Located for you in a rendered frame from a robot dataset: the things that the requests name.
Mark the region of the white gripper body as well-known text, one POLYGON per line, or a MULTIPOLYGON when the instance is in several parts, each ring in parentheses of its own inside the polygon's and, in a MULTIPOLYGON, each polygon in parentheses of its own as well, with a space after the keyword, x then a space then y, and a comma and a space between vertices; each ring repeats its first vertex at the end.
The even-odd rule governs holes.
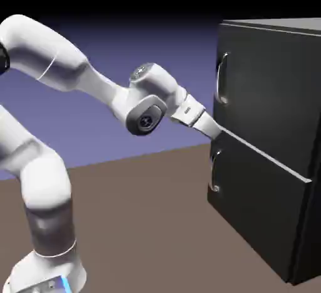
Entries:
POLYGON ((199 131, 211 140, 215 140, 215 138, 217 138, 222 131, 220 126, 206 111, 201 114, 192 128, 199 131))

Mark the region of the large dark cabinet door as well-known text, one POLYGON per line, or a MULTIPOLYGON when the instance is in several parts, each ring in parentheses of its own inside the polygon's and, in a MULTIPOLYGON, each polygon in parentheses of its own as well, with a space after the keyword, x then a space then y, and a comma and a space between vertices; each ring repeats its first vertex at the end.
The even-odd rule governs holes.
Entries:
POLYGON ((228 52, 214 118, 225 129, 310 179, 321 153, 321 31, 223 22, 217 62, 228 52))

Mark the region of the dark grey cabinet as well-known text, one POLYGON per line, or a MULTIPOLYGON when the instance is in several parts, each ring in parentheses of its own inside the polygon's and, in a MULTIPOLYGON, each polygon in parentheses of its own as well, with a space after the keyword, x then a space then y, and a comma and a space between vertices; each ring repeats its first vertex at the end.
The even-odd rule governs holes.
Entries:
POLYGON ((321 276, 321 18, 218 27, 208 201, 285 281, 321 276))

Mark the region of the small dark cabinet door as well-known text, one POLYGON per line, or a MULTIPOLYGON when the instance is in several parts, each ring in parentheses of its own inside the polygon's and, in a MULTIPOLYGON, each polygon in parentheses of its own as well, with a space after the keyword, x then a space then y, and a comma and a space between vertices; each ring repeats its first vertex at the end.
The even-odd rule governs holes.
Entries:
POLYGON ((286 282, 291 281, 310 183, 279 167, 231 136, 211 143, 218 193, 208 201, 286 282))

